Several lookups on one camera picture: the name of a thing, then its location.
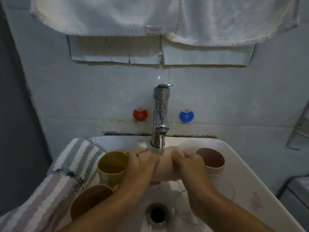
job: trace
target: blue sticker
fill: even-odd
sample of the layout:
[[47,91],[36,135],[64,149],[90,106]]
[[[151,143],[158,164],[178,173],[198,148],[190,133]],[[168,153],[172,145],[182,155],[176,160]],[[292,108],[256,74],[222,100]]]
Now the blue sticker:
[[189,123],[190,121],[193,120],[193,118],[194,118],[194,113],[190,109],[183,109],[179,113],[179,120],[183,123]]

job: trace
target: wall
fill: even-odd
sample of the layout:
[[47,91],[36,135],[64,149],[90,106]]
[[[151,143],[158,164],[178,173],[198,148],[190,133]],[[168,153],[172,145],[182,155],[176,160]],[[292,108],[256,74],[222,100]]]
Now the wall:
[[[285,148],[309,99],[308,0],[302,1],[302,24],[257,45],[247,68],[74,62],[66,36],[33,19],[26,7],[12,0],[6,14],[54,158],[73,137],[150,133],[153,87],[168,82],[174,84],[170,134],[217,135],[273,192],[289,176],[309,172],[309,140],[294,142],[300,152]],[[149,111],[147,122],[133,121],[139,106]],[[185,108],[195,112],[192,124],[178,123]]]
[[3,16],[0,5],[0,216],[29,198],[51,164]]

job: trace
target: round sticker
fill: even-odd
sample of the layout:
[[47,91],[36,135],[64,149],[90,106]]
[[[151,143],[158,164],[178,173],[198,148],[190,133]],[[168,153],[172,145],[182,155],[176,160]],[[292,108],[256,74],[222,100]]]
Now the round sticker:
[[190,121],[193,120],[193,118],[194,118],[194,113],[190,109],[183,109],[179,113],[179,120],[183,123],[189,123]]
[[136,108],[133,112],[133,117],[137,121],[144,121],[145,119],[147,119],[147,116],[148,116],[147,110],[142,107]]

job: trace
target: forearm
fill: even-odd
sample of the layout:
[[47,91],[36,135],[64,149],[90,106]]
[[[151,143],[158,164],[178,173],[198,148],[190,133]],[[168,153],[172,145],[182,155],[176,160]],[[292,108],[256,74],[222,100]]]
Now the forearm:
[[205,197],[202,220],[214,232],[274,232],[237,204],[221,195]]
[[132,214],[132,198],[117,192],[59,232],[116,232]]

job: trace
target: metal rack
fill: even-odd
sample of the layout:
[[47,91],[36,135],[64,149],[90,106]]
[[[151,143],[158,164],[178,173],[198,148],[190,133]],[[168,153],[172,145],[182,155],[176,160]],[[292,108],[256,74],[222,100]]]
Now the metal rack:
[[305,115],[307,114],[307,111],[309,110],[309,101],[307,102],[307,105],[305,107],[305,109],[302,112],[302,115],[300,116],[297,124],[295,125],[291,136],[286,144],[286,146],[292,150],[296,150],[296,151],[300,151],[299,148],[292,148],[290,147],[290,142],[293,139],[293,137],[295,136],[295,134],[299,134],[301,136],[304,136],[306,138],[309,138],[309,119],[305,117]]

